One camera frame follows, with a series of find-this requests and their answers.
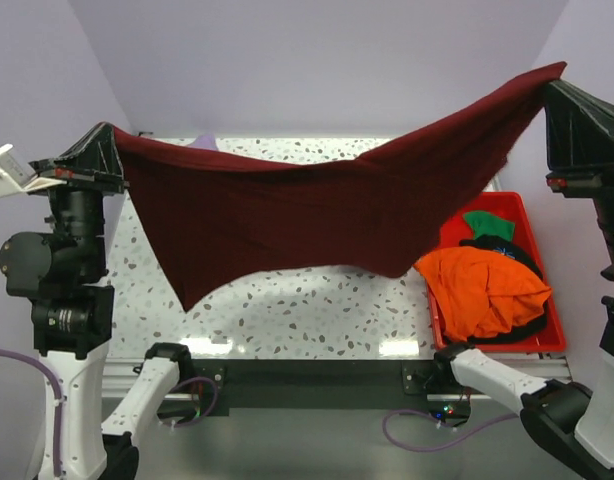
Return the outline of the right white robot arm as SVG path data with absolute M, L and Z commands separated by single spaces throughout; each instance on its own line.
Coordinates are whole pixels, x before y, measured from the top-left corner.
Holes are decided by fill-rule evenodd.
M 564 80 L 550 83 L 544 98 L 546 182 L 565 198 L 592 200 L 609 256 L 601 276 L 614 283 L 614 105 Z M 446 393 L 470 387 L 506 407 L 580 478 L 614 479 L 614 297 L 601 303 L 601 366 L 591 385 L 529 375 L 469 343 L 434 354 L 433 382 Z

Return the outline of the maroon t shirt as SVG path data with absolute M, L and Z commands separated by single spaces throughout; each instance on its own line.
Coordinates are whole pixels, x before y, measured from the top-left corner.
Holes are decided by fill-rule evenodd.
M 352 266 L 404 275 L 544 107 L 558 62 L 352 160 L 272 162 L 114 133 L 129 195 L 184 311 L 241 277 Z

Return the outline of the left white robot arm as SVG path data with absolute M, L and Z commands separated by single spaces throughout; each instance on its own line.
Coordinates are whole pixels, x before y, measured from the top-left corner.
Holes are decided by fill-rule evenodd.
M 0 198 L 43 195 L 47 233 L 21 232 L 0 249 L 6 291 L 31 304 L 37 356 L 46 379 L 48 430 L 42 479 L 132 479 L 139 443 L 169 392 L 194 380 L 186 346 L 157 343 L 116 410 L 102 417 L 102 381 L 112 337 L 114 290 L 107 274 L 103 200 L 127 189 L 112 125 L 89 130 L 62 155 L 24 163 L 0 147 Z

